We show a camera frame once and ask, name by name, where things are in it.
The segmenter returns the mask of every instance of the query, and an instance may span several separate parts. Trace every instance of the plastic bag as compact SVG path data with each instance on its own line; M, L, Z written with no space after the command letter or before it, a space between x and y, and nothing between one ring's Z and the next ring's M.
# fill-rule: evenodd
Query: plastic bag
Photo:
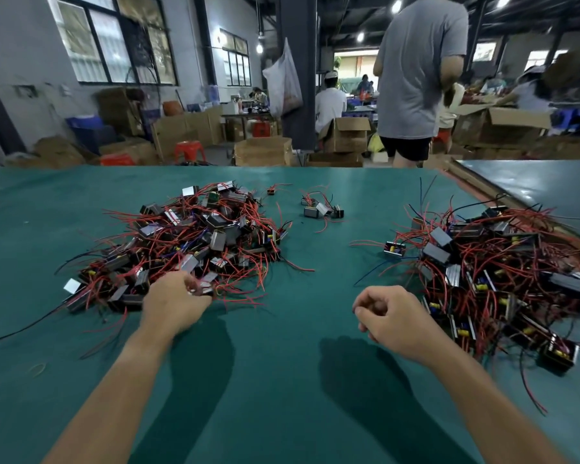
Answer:
M274 117L281 117L303 105L299 76L294 66L288 39L281 54L273 66L262 71L268 82L270 111Z

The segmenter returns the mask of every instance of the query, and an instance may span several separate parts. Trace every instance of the ceiling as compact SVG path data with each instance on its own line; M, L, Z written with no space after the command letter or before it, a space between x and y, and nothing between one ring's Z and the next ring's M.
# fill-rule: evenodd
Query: ceiling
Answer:
M255 0L248 0L255 6ZM265 16L275 19L275 0L258 0ZM395 0L318 0L321 19L320 43L337 49L379 46L384 31L393 18ZM415 0L403 0L408 6ZM478 0L454 0L463 3L473 21ZM546 33L567 18L567 31L580 31L580 0L511 0L501 9L498 0L489 0L482 23L482 38L526 32ZM365 33L359 44L356 36Z

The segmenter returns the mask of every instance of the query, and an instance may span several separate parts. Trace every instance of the black window frame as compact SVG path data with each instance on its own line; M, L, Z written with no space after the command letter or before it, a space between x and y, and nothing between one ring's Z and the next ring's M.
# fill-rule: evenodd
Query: black window frame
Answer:
M99 53L99 58L101 60L101 65L103 66L103 71L105 72L105 76L108 79L108 81L106 82L83 82L83 81L79 81L78 83L80 85L100 85L100 86L114 86L114 85L119 85L119 86L133 86L133 85L137 85L137 86L180 86L179 85L179 81L178 81L178 76L176 75L177 69L176 69L176 62L174 60L174 50L172 48L172 42L170 40L170 34L169 34L169 28L168 28L168 22L166 20L166 14L165 11L163 9L163 1L162 0L154 0L156 1L157 5L159 6L159 12L161 14L161 19L163 21L163 28L160 28L159 26L154 26L152 24L147 24L146 26L144 26L144 28L147 30L147 36L148 36L148 41L151 42L150 40L150 34L148 33L148 29L154 29L157 31L161 31L166 35L166 38L168 39L168 47L170 50L170 56L171 56L171 60L172 60L172 73L174 74L174 82L173 83L162 83L161 82L161 78L159 77L159 71L157 68L157 62L155 62L154 59L152 60L152 64L153 64L153 70L155 72L155 77L156 77L156 83L142 83L140 82L140 76L138 74L137 68L133 65L133 58L131 56L131 49L129 48L129 45L127 45L127 42L125 41L125 46L127 48L127 54L129 55L129 61L131 63L131 72L133 74L133 77L135 79L134 82L115 82L112 81L112 77L110 75L109 69L108 69L108 64L106 63L105 60L105 56L103 54L103 50L101 48L101 44L99 42L99 37L97 35L96 29L94 27L94 23L92 20L92 17L90 15L91 11L96 11L105 15L109 15L109 16L113 16L115 17L119 24L121 21L121 18L126 18L126 19L131 19L128 16L125 16L124 14L121 13L120 8L118 6L118 0L112 0L112 4L114 6L114 9L108 9L105 6L99 6L99 5L95 5L94 3L91 2L87 2L85 0L57 0L60 2L65 2L65 3L70 3L72 5L76 5L79 6L80 8L84 9L84 12L86 14L86 19L88 21L88 25L90 26L90 31L92 33L93 39L94 39L94 45L96 46L97 52ZM124 36L124 32L122 31L122 25L121 25L121 33L123 38Z
M243 39L242 37L237 36L235 34L232 34L232 33L228 32L227 30L224 30L224 29L220 29L219 32L223 33L226 36L226 39L228 41L230 39L232 39L232 44L234 45L234 48L229 48L229 47L226 47L226 46L223 46L221 48L226 53L227 64L229 65L229 68L230 68L230 84L227 85L227 86L237 87L237 88L251 88L252 87L251 59L249 58L249 43L248 43L247 39ZM247 53L240 52L236 48L236 39L239 39L239 40L245 42L245 45L247 46ZM232 62L230 61L230 54L231 53L234 53L235 55L240 55L241 57L243 57L243 79L246 79L247 78L247 76L245 75L245 58L249 62L249 84L241 85L240 84L240 76L239 75L236 76L239 84L237 84L237 85L234 84L234 80L232 78Z

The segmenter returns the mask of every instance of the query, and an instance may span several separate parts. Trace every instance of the ceiling light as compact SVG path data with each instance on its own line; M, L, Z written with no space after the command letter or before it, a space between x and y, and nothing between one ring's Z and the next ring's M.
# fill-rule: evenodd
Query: ceiling light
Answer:
M496 7L498 9L501 9L503 7L505 7L511 0L498 0L498 3L496 4Z
M395 0L393 6L391 6L391 13L397 14L402 10L402 0Z

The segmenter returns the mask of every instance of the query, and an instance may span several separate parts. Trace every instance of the green table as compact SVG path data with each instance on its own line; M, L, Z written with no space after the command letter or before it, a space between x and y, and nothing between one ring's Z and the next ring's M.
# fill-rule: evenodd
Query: green table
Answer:
M0 335L60 303L71 273L53 276L94 238L121 232L103 209L136 212L189 185L236 179L265 189L290 182L275 202L294 226L282 249L300 273L274 264L266 307L226 312L216 303L180 338L148 404L133 463L471 463L479 453L446 391L425 368L366 342L351 303L361 287L405 281L404 269L355 283L383 261L354 239L385 241L409 226L403 203L419 206L434 171L324 168L0 169ZM299 189L329 185L346 221L314 234ZM444 211L476 200L439 177L427 200ZM479 207L463 210L476 214ZM136 328L130 316L121 343ZM120 345L79 360L105 333L94 312L56 314L0 343L0 463L37 463L115 359ZM580 340L580 326L575 338ZM31 370L45 364L43 373ZM580 364L564 378L527 371L550 411L542 418L523 390L517 362L497 362L512 400L580 461Z

